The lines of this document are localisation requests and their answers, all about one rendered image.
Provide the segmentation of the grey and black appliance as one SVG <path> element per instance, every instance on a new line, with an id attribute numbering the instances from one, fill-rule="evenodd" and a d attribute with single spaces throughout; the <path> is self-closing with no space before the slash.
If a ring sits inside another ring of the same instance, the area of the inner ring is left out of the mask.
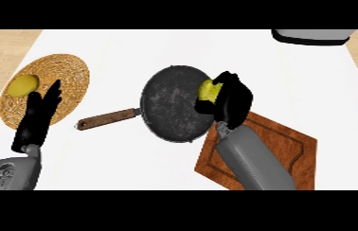
<path id="1" fill-rule="evenodd" d="M 354 29 L 274 29 L 272 38 L 287 44 L 343 45 Z"/>

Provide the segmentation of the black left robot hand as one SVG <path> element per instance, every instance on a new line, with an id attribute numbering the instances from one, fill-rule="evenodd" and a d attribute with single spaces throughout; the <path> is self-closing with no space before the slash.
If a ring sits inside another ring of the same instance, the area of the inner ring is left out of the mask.
<path id="1" fill-rule="evenodd" d="M 50 120 L 62 101 L 61 93 L 59 80 L 52 84 L 44 96 L 38 92 L 30 93 L 25 116 L 19 122 L 13 137 L 12 150 L 15 152 L 22 153 L 24 150 L 21 148 L 31 144 L 37 146 L 43 145 Z"/>

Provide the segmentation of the brown wooden cutting board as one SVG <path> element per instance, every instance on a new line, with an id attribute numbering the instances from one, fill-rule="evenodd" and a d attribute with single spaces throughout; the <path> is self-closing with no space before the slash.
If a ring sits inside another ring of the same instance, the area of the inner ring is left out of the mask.
<path id="1" fill-rule="evenodd" d="M 254 113 L 248 113 L 243 124 L 253 129 L 262 138 L 268 149 L 294 178 L 296 188 L 314 190 L 318 140 Z M 194 171 L 228 189 L 243 189 L 234 172 L 217 154 L 216 125 L 213 123 L 207 133 Z"/>

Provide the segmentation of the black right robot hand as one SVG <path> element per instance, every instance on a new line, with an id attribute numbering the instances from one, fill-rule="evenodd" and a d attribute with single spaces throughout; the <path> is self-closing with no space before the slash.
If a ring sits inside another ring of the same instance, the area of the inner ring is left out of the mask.
<path id="1" fill-rule="evenodd" d="M 213 115 L 216 122 L 225 122 L 229 130 L 243 125 L 246 120 L 253 94 L 241 83 L 238 75 L 225 71 L 213 80 L 213 85 L 222 83 L 216 102 L 195 100 L 194 109 L 200 114 Z"/>

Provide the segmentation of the round yellow fruit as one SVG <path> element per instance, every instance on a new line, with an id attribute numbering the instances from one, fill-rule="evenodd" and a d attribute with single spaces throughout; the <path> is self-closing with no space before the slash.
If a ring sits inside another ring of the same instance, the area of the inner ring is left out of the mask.
<path id="1" fill-rule="evenodd" d="M 35 75 L 22 75 L 19 76 L 7 90 L 7 94 L 13 98 L 25 97 L 31 92 L 38 88 L 38 77 Z"/>

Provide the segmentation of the round woven wicker placemat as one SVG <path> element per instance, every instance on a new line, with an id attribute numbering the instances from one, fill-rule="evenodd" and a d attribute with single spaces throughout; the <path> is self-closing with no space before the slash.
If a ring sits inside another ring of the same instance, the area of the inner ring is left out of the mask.
<path id="1" fill-rule="evenodd" d="M 61 81 L 61 98 L 50 124 L 56 124 L 78 106 L 90 85 L 90 71 L 86 62 L 74 55 L 52 54 L 34 60 L 13 75 L 0 94 L 0 118 L 15 130 L 25 115 L 27 96 L 13 98 L 9 87 L 18 77 L 34 75 L 38 77 L 37 92 L 44 96 L 56 80 Z"/>

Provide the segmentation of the yellow-green pear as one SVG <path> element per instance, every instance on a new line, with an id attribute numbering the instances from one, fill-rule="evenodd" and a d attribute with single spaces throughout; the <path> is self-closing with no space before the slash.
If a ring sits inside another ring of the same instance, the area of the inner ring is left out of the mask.
<path id="1" fill-rule="evenodd" d="M 198 99 L 209 100 L 211 103 L 216 103 L 220 88 L 222 83 L 213 84 L 211 80 L 204 80 L 198 86 Z"/>

